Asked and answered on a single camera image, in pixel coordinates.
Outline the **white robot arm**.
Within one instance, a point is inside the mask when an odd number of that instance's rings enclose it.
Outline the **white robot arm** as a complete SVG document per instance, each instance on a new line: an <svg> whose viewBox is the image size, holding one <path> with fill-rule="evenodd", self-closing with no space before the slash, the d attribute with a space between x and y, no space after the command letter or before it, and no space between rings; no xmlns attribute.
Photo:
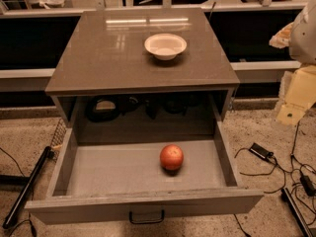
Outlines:
<svg viewBox="0 0 316 237"><path fill-rule="evenodd" d="M310 0L295 20L278 31L269 41L276 48L289 48L299 69L285 75L281 84L285 93L279 98L276 120L297 125L316 103L316 1Z"/></svg>

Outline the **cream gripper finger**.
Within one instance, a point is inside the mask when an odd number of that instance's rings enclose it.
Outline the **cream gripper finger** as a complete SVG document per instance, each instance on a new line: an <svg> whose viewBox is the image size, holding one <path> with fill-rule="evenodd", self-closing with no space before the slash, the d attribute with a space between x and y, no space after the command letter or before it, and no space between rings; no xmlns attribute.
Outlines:
<svg viewBox="0 0 316 237"><path fill-rule="evenodd" d="M316 66L302 66L285 71L276 104L276 120L284 125L297 125L316 103Z"/></svg>
<svg viewBox="0 0 316 237"><path fill-rule="evenodd" d="M289 47L292 27L293 23L289 23L279 30L274 36L272 36L269 41L269 45L275 48Z"/></svg>

